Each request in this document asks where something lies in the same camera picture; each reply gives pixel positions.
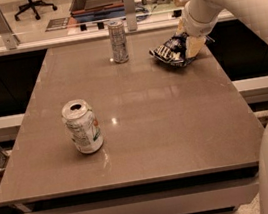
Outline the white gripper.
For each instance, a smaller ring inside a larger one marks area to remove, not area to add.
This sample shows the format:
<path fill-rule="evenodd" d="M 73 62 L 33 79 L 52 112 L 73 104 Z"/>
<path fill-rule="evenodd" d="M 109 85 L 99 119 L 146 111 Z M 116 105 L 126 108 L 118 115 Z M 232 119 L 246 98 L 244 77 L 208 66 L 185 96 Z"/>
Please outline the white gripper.
<path fill-rule="evenodd" d="M 206 43 L 206 37 L 218 22 L 223 8 L 207 0 L 189 0 L 184 7 L 182 19 L 178 22 L 175 35 L 187 33 L 185 55 L 196 57 Z"/>

